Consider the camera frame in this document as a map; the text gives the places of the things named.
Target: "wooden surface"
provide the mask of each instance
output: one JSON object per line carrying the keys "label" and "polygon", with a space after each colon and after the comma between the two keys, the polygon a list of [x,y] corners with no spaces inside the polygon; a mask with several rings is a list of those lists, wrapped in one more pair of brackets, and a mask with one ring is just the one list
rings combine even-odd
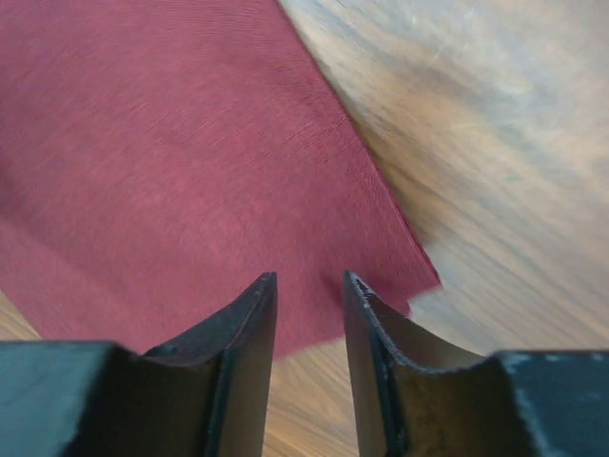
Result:
{"label": "wooden surface", "polygon": [[[609,347],[609,4],[284,0],[481,352]],[[0,336],[35,336],[0,297]],[[267,456],[354,456],[344,344],[274,367]]]}

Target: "curved metal edge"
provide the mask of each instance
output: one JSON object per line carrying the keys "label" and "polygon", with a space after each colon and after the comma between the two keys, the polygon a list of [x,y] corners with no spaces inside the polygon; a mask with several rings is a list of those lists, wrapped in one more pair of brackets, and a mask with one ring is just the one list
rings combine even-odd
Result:
{"label": "curved metal edge", "polygon": [[[240,312],[243,321],[221,357],[205,456],[262,455],[277,300],[277,275],[266,273],[230,310]],[[246,311],[248,301],[254,305]]]}
{"label": "curved metal edge", "polygon": [[245,345],[268,308],[276,315],[275,272],[263,273],[232,303],[175,338],[149,349],[144,356],[166,365],[198,365],[226,348]]}
{"label": "curved metal edge", "polygon": [[397,362],[427,372],[470,368],[484,357],[459,348],[387,305],[357,274],[344,274],[344,306],[378,333]]}

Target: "black metal prong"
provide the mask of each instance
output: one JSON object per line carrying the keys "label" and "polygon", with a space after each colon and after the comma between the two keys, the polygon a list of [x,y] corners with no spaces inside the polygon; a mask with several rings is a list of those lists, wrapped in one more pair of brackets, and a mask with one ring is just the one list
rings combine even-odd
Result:
{"label": "black metal prong", "polygon": [[260,456],[276,316],[266,273],[145,356],[104,342],[0,344],[0,455]]}
{"label": "black metal prong", "polygon": [[344,326],[362,457],[609,455],[606,351],[481,358],[420,328],[350,272]]}

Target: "red fabric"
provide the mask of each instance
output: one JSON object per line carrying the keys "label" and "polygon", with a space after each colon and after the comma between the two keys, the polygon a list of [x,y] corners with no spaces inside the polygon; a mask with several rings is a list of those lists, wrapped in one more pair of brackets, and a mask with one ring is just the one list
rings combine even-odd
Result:
{"label": "red fabric", "polygon": [[346,268],[438,284],[273,0],[0,0],[0,288],[43,337],[145,349],[277,270],[283,355]]}

